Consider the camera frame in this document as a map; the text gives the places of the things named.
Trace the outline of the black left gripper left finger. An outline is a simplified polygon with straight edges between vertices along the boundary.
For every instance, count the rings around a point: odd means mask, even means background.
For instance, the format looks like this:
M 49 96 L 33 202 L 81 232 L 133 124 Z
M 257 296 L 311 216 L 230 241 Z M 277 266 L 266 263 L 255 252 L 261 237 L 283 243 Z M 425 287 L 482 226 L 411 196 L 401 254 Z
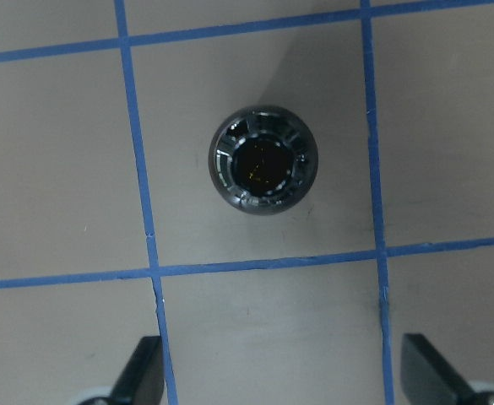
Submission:
M 142 337 L 111 389 L 108 403 L 157 405 L 164 387 L 161 336 Z

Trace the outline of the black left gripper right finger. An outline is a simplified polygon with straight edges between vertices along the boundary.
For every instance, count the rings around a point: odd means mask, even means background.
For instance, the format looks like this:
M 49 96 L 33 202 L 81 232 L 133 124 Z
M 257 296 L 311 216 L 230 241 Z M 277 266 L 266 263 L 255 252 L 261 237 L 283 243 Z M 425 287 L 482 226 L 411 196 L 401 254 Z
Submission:
M 400 381 L 410 404 L 467 404 L 475 396 L 464 377 L 419 333 L 402 338 Z

